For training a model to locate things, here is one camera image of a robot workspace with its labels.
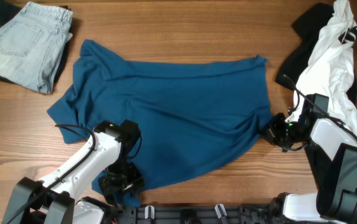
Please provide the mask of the dark blue shirt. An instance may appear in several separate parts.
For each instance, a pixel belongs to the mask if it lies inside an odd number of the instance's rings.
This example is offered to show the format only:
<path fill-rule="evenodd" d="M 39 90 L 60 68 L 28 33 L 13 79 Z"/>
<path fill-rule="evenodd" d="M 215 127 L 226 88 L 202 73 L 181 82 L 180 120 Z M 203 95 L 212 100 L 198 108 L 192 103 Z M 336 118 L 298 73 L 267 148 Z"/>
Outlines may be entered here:
<path fill-rule="evenodd" d="M 86 40 L 73 83 L 49 109 L 57 124 L 138 124 L 132 160 L 145 189 L 184 182 L 247 152 L 271 120 L 261 56 L 206 64 L 125 60 Z"/>

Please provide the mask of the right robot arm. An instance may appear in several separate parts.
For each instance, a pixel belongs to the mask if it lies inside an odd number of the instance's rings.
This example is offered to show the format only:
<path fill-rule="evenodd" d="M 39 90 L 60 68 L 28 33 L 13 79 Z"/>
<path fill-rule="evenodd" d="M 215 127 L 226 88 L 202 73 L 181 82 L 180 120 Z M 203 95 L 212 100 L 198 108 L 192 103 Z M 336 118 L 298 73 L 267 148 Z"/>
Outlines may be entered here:
<path fill-rule="evenodd" d="M 357 139 L 328 115 L 326 96 L 307 95 L 298 121 L 276 114 L 261 136 L 282 151 L 305 151 L 318 187 L 313 194 L 283 194 L 283 219 L 300 223 L 357 223 Z"/>

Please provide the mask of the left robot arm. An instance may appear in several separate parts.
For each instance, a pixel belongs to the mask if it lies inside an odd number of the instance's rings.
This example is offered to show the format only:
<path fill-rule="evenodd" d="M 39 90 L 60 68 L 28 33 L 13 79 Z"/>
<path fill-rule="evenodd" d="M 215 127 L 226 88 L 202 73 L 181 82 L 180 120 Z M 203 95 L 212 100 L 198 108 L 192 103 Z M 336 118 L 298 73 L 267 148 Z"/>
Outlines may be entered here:
<path fill-rule="evenodd" d="M 3 223 L 116 223 L 117 197 L 140 190 L 145 181 L 130 161 L 141 146 L 138 124 L 103 121 L 70 159 L 39 180 L 14 187 Z"/>

